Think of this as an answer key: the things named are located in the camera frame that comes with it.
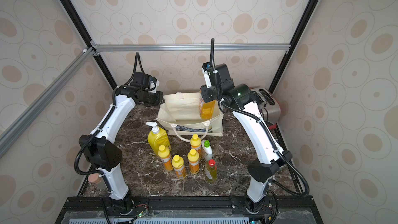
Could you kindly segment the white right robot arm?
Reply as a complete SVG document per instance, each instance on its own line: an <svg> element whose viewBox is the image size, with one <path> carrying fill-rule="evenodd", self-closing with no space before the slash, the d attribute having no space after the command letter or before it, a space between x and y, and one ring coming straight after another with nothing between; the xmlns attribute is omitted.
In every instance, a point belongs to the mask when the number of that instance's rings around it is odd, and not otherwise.
<svg viewBox="0 0 398 224"><path fill-rule="evenodd" d="M291 159L292 155L276 143L263 120L259 109L263 101L257 92L244 84L235 87L231 79L219 84L215 79L205 81L206 85L201 87L204 102L216 100L220 106L231 110L255 148L257 159L248 166L251 180L246 196L248 201L257 204L265 197L269 180L286 164L281 156Z"/></svg>

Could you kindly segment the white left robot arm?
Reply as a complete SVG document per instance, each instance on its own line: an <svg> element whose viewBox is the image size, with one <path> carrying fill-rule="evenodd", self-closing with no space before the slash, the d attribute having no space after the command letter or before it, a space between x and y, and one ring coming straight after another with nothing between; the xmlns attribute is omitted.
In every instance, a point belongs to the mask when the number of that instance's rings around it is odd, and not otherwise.
<svg viewBox="0 0 398 224"><path fill-rule="evenodd" d="M74 162L75 172L79 175L99 174L113 200L123 200L129 192L120 168L122 151L114 144L117 133L136 105L158 106L165 102L163 92L157 87L158 84L149 89L118 86L112 93L112 104L104 118L89 135L79 139L81 149Z"/></svg>

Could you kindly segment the orange pump dish soap bottle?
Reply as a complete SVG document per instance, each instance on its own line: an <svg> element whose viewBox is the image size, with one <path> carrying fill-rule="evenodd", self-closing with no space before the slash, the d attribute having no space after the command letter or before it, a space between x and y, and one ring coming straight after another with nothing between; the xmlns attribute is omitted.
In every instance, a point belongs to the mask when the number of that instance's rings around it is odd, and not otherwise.
<svg viewBox="0 0 398 224"><path fill-rule="evenodd" d="M202 119L209 120L212 118L214 113L215 103L216 103L215 100L205 103L202 93L200 92L199 113Z"/></svg>

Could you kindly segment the yellow pump dish soap bottle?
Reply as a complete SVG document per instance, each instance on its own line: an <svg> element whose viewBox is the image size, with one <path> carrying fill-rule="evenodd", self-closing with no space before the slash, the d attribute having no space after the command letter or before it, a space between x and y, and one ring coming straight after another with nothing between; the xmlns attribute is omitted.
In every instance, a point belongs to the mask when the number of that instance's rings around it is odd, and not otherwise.
<svg viewBox="0 0 398 224"><path fill-rule="evenodd" d="M146 122L146 125L151 127L151 131L148 134L148 143L154 154L158 156L160 145L164 145L171 151L172 148L167 132L163 128L159 127L157 122Z"/></svg>

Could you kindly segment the cream starry night tote bag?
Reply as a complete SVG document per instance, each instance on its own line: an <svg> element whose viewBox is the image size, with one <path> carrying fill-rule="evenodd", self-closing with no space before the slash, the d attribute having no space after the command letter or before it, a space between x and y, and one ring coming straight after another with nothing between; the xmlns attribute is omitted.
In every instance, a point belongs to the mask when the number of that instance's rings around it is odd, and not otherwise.
<svg viewBox="0 0 398 224"><path fill-rule="evenodd" d="M176 93L164 96L160 105L157 122L168 132L184 142L190 142L197 134L201 140L208 136L223 136L223 113L215 109L209 120L202 119L199 112L199 93Z"/></svg>

